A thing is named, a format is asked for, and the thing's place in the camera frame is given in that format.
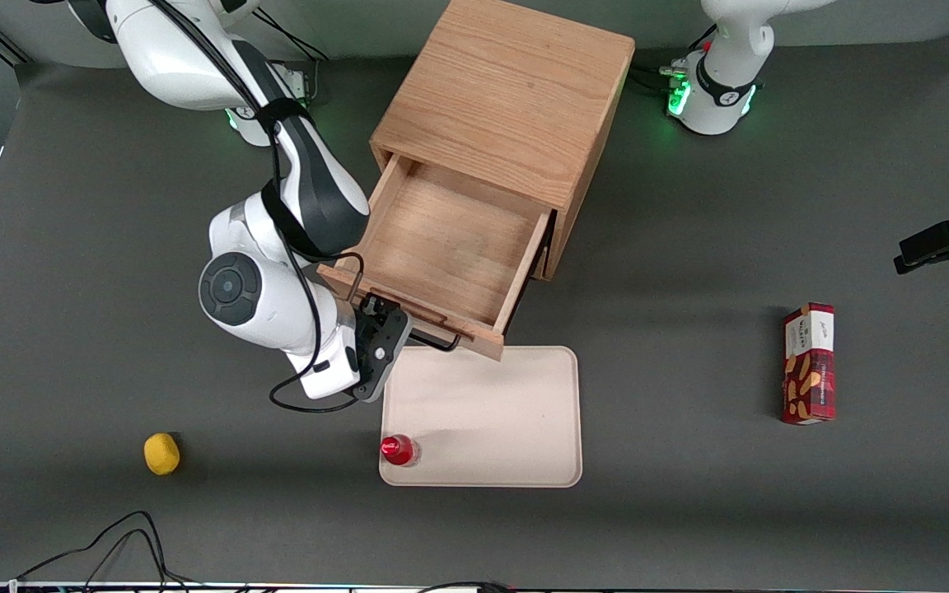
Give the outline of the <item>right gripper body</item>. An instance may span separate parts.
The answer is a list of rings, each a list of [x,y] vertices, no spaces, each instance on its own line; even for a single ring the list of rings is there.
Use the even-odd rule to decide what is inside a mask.
[[[393,365],[409,339],[412,320],[402,308],[384,308],[377,314],[358,312],[357,360],[359,380],[354,398],[365,403],[377,401],[383,394]]]

